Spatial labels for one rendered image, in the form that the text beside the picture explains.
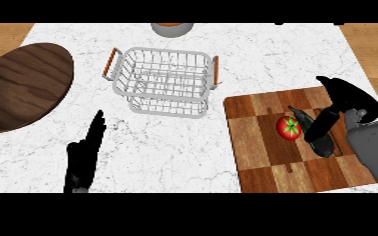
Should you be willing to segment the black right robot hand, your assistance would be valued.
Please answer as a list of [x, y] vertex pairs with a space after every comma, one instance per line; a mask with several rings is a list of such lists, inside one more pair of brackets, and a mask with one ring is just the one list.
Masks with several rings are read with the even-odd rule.
[[312, 123], [304, 134], [306, 142], [312, 143], [328, 134], [340, 119], [340, 113], [344, 113], [347, 119], [347, 130], [378, 133], [378, 101], [375, 98], [340, 78], [318, 76], [316, 80], [325, 87], [332, 104], [322, 110]]

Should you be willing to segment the checkered wooden cutting board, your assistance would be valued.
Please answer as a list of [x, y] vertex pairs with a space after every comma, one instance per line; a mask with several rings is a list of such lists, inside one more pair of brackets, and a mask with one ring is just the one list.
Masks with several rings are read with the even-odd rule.
[[322, 192], [375, 182], [346, 141], [346, 124], [330, 132], [334, 155], [319, 157], [303, 138], [287, 140], [276, 131], [293, 109], [318, 116], [331, 105], [322, 87], [242, 95], [225, 99], [241, 190]]

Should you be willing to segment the red tomato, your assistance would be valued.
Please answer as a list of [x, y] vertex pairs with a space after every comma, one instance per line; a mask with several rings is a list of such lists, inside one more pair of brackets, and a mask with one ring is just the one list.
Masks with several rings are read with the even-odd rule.
[[282, 116], [276, 121], [276, 131], [285, 140], [296, 140], [301, 135], [301, 125], [291, 116]]

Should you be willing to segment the dark eggplant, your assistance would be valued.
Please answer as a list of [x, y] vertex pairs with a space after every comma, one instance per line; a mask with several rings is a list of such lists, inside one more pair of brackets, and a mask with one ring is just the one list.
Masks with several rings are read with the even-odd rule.
[[330, 158], [334, 154], [334, 141], [330, 134], [322, 129], [318, 120], [303, 110], [293, 106], [290, 106], [290, 110], [301, 126], [304, 141], [310, 145], [315, 154], [319, 157]]

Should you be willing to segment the dark wooden oval board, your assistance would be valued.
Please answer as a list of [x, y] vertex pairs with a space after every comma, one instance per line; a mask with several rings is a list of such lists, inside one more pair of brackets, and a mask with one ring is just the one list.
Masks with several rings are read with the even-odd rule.
[[40, 120], [74, 81], [74, 58], [55, 43], [28, 44], [0, 56], [0, 133]]

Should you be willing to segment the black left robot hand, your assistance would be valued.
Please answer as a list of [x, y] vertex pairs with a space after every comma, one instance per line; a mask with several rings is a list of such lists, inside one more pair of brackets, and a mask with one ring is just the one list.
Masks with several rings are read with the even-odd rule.
[[105, 130], [104, 111], [99, 110], [90, 123], [86, 138], [79, 142], [71, 142], [67, 146], [68, 167], [64, 185], [65, 193], [74, 193], [74, 188], [90, 189]]

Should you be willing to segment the grey round pot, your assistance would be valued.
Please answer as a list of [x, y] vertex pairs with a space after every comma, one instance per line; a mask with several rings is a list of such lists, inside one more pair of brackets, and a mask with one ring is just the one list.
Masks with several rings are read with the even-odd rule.
[[160, 24], [160, 23], [152, 23], [152, 30], [155, 31], [155, 33], [167, 38], [176, 38], [183, 36], [194, 27], [192, 23], [179, 23], [179, 24]]

